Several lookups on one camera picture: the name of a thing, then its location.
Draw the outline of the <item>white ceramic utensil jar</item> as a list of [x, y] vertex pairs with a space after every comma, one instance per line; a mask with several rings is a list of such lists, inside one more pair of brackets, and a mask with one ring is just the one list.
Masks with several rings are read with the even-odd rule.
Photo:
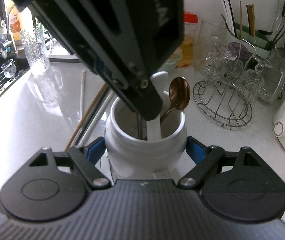
[[136, 115], [116, 98], [106, 122], [105, 144], [113, 180], [170, 179], [186, 146], [183, 111], [173, 111], [161, 123], [160, 140], [137, 138]]

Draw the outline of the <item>white ceramic soup spoon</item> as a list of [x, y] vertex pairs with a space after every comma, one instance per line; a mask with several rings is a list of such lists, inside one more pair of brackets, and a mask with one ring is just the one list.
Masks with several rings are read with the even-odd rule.
[[146, 127], [147, 127], [147, 140], [148, 141], [159, 141], [162, 139], [160, 115], [158, 115], [155, 119], [151, 121], [147, 121]]

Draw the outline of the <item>white chopstick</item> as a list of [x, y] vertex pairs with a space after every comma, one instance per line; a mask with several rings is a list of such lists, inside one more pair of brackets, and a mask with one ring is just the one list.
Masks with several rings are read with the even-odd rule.
[[100, 121], [101, 117], [105, 113], [105, 110], [107, 106], [109, 105], [110, 101], [112, 100], [113, 96], [114, 96], [114, 92], [111, 89], [108, 89], [108, 93], [104, 97], [104, 100], [102, 101], [102, 103], [99, 104], [98, 110], [94, 114], [94, 117], [91, 119], [89, 124], [85, 126], [86, 129], [78, 141], [80, 145], [85, 145], [88, 138], [91, 136], [93, 130], [97, 126], [98, 122]]
[[80, 90], [80, 119], [82, 119], [82, 117], [83, 117], [85, 80], [86, 80], [86, 71], [85, 71], [85, 69], [83, 69], [82, 70], [82, 76], [81, 76], [81, 90]]

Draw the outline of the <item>copper gold spoon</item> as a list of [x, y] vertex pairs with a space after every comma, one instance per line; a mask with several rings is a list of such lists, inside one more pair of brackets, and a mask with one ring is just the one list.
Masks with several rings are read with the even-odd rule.
[[190, 85], [187, 80], [182, 77], [175, 77], [169, 87], [169, 99], [170, 107], [168, 110], [160, 117], [160, 123], [167, 118], [167, 116], [175, 110], [182, 111], [184, 110], [190, 102]]

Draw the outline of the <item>large steel spoon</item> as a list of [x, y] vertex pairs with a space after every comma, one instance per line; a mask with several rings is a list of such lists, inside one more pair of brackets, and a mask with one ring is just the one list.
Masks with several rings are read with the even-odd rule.
[[138, 139], [143, 140], [143, 119], [139, 113], [136, 113], [136, 116], [137, 116]]

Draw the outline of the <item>chrome kitchen faucet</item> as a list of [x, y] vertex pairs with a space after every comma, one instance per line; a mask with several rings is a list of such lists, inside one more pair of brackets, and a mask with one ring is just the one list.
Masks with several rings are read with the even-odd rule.
[[17, 55], [17, 47], [9, 24], [9, 15], [4, 0], [0, 0], [0, 49], [4, 58]]

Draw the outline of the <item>brown wooden chopstick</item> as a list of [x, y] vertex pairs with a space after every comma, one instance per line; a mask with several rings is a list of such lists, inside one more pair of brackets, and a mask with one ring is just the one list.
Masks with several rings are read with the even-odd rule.
[[93, 101], [91, 102], [91, 104], [89, 105], [89, 107], [87, 108], [87, 110], [85, 111], [85, 113], [83, 114], [83, 117], [81, 118], [78, 126], [76, 127], [75, 131], [73, 132], [72, 136], [70, 137], [66, 147], [65, 147], [65, 151], [67, 151], [72, 142], [74, 141], [76, 135], [78, 134], [79, 130], [81, 129], [81, 127], [83, 126], [84, 122], [86, 121], [87, 117], [89, 116], [89, 114], [91, 113], [91, 111], [93, 110], [93, 108], [98, 104], [98, 100], [102, 97], [103, 92], [109, 87], [109, 85], [107, 85], [106, 83], [104, 83], [104, 85], [101, 87], [101, 89], [98, 91], [98, 93], [96, 94], [95, 98], [93, 99]]

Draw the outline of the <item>green basket of sticks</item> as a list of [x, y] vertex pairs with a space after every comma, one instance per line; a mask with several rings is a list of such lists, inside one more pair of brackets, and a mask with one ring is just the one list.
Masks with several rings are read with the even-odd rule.
[[160, 71], [168, 72], [176, 68], [179, 61], [183, 58], [183, 52], [180, 48], [177, 48], [174, 53], [165, 61], [165, 63], [160, 67]]

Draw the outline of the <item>red lid plastic jar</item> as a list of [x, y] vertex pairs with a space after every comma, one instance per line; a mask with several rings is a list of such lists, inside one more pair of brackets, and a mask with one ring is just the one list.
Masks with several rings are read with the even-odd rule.
[[177, 68], [188, 67], [193, 62], [194, 46], [198, 40], [200, 28], [199, 17], [191, 12], [184, 12], [184, 40], [180, 45], [182, 58], [177, 63]]

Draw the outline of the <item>yellow detergent bottle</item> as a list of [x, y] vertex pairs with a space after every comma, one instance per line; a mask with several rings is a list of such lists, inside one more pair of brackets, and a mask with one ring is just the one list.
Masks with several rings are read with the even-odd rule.
[[11, 0], [7, 7], [9, 29], [13, 35], [16, 45], [21, 45], [20, 32], [22, 30], [21, 13], [18, 11], [15, 3]]

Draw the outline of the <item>wine glass in sink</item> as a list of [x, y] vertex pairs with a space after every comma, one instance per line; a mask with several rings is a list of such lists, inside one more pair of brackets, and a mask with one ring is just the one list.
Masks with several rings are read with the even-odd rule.
[[6, 78], [12, 78], [15, 76], [16, 72], [17, 72], [17, 67], [15, 65], [15, 62], [13, 59], [10, 59], [8, 61], [5, 61], [2, 65], [1, 65], [1, 69], [4, 73], [4, 76]]

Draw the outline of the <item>green chopstick holder caddy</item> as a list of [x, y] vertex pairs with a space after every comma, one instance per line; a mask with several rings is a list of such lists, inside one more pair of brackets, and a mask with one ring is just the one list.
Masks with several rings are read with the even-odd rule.
[[242, 6], [239, 6], [239, 23], [235, 22], [234, 13], [230, 0], [221, 0], [224, 14], [222, 18], [232, 42], [246, 41], [240, 48], [244, 47], [249, 51], [259, 52], [263, 57], [268, 57], [277, 42], [285, 36], [285, 2], [280, 14], [276, 18], [278, 23], [276, 32], [268, 32], [256, 29], [255, 8], [253, 4], [247, 4], [248, 26], [243, 25]]

